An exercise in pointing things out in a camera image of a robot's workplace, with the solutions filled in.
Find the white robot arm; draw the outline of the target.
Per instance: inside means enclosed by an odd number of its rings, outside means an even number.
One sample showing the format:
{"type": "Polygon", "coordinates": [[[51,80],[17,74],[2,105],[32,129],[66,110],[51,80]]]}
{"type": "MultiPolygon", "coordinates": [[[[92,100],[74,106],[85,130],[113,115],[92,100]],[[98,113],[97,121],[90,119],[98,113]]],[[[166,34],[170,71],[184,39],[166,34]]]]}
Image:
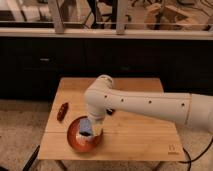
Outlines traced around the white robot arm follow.
{"type": "Polygon", "coordinates": [[[102,123],[107,109],[125,111],[186,125],[213,135],[213,96],[191,93],[123,91],[100,75],[85,91],[88,117],[102,123]]]}

